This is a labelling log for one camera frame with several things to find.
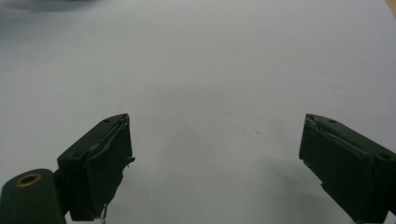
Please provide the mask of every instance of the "black plastic part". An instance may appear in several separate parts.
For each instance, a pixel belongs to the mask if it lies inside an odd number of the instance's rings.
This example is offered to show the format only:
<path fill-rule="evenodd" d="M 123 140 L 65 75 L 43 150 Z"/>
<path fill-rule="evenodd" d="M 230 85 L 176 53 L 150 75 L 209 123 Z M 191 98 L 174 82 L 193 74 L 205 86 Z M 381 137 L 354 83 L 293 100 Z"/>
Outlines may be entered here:
<path fill-rule="evenodd" d="M 32 170 L 8 180 L 1 195 L 0 223 L 65 223 L 50 170 Z"/>
<path fill-rule="evenodd" d="M 101 216 L 115 196 L 122 170 L 133 160 L 127 114 L 104 119 L 67 149 L 58 164 L 60 182 L 69 182 L 73 191 L 71 218 Z"/>
<path fill-rule="evenodd" d="M 396 154 L 317 115 L 306 115 L 300 159 L 326 192 L 359 223 L 382 223 L 395 213 Z"/>

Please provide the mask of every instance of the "white table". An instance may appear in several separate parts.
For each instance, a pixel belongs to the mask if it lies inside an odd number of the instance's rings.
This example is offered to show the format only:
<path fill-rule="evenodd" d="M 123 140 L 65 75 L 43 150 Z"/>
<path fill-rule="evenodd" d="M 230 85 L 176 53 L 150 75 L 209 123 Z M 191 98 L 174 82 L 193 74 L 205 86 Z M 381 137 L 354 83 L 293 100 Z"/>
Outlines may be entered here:
<path fill-rule="evenodd" d="M 0 184 L 126 112 L 107 224 L 350 223 L 298 159 L 304 115 L 394 149 L 395 86 L 382 1 L 1 0 Z"/>

